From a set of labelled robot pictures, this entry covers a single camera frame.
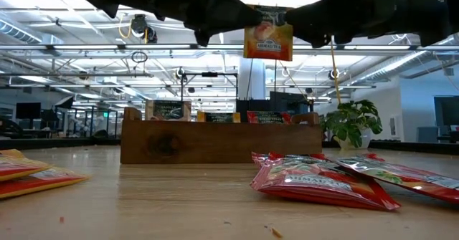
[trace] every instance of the computer monitor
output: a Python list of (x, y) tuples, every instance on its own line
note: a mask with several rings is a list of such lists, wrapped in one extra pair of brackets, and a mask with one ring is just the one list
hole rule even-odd
[(271, 111), (269, 100), (237, 100), (236, 112), (241, 116), (241, 123), (248, 123), (247, 111)]
[(459, 125), (459, 97), (442, 97), (443, 125)]
[(271, 111), (289, 112), (291, 115), (309, 112), (309, 104), (302, 94), (270, 92)]
[(38, 119), (41, 118), (42, 104), (40, 102), (17, 103), (16, 119)]

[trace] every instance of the crumb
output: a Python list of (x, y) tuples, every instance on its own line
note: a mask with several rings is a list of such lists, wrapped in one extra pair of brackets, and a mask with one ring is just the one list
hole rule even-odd
[(271, 228), (271, 233), (273, 233), (273, 235), (277, 237), (278, 239), (282, 238), (282, 234), (275, 228)]

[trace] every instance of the wooden box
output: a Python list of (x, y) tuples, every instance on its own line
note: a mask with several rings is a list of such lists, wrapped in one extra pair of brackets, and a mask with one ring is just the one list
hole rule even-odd
[(252, 151), (321, 153), (318, 115), (310, 113), (293, 117), (292, 121), (308, 121), (308, 124), (155, 121), (125, 114), (121, 163), (251, 163)]

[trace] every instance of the yellow tea packet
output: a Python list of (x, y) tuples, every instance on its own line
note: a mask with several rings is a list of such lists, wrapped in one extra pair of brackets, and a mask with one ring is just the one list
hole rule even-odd
[(262, 13), (262, 22), (246, 27), (244, 57), (292, 61), (293, 27), (285, 22), (288, 7), (249, 5)]

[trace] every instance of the pillar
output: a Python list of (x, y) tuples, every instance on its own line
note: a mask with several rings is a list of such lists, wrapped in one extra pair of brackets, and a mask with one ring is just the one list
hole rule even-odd
[(264, 100), (266, 98), (266, 71), (262, 59), (241, 58), (238, 73), (240, 100)]

